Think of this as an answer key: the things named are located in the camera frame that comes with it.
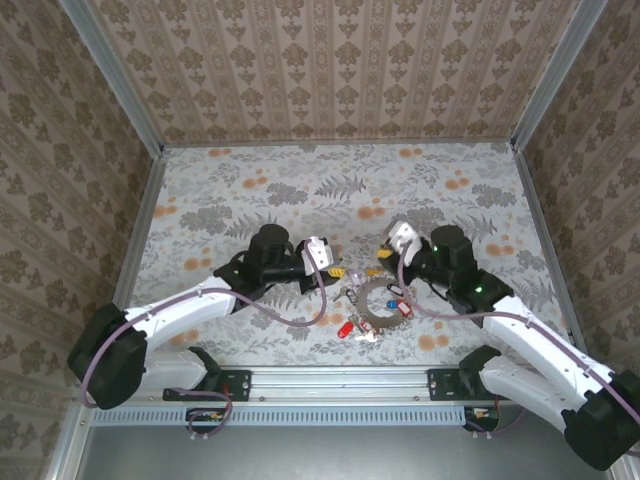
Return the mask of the grey metal panel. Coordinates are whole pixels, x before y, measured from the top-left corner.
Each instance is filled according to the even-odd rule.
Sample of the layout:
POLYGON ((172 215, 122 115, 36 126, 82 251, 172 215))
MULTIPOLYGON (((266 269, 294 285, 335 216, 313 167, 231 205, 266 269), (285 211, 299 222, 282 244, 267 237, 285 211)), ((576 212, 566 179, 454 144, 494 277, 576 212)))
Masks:
POLYGON ((526 419, 503 435, 454 427, 97 428, 77 480, 609 480, 526 419))

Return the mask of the aluminium table side rail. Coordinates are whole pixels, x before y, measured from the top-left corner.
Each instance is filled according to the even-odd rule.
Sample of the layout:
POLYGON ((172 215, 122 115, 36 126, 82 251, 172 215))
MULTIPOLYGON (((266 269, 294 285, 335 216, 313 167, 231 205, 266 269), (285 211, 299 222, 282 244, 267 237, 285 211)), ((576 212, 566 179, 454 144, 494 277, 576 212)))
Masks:
POLYGON ((113 303, 121 309, 126 308, 130 304, 133 296, 146 240, 153 220, 159 193, 163 185, 165 170, 166 159, 160 154, 152 161, 124 263, 112 298, 113 303))
POLYGON ((547 263, 551 282, 558 298, 559 307, 567 323, 567 329, 571 332, 575 345, 580 350, 586 351, 587 347, 581 331, 580 323, 563 277, 552 238, 545 221, 544 213, 535 191, 534 182, 527 168, 524 154, 521 151, 516 150, 514 152, 514 161, 531 211, 542 252, 547 263))

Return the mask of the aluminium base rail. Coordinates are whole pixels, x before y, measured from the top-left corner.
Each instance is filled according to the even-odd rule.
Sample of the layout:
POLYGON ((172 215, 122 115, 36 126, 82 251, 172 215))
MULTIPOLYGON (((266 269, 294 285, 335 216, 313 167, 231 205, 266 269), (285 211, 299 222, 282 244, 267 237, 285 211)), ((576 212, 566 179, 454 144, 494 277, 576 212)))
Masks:
POLYGON ((478 390, 474 400, 430 399, 427 371, 442 366, 249 367, 248 402, 271 404, 491 403, 495 396, 478 390))

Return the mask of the aluminium frame post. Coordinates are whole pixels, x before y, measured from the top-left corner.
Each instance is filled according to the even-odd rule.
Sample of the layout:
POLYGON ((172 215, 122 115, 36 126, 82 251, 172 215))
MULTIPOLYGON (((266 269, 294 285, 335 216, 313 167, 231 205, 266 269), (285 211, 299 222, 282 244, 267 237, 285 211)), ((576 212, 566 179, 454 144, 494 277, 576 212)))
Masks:
POLYGON ((533 136, 591 31, 605 10, 607 1, 580 0, 511 135, 511 145, 516 152, 523 151, 533 136))
POLYGON ((129 79, 124 63, 92 12, 87 0, 59 0, 91 57, 126 113, 151 159, 161 158, 164 142, 148 114, 141 97, 129 79))

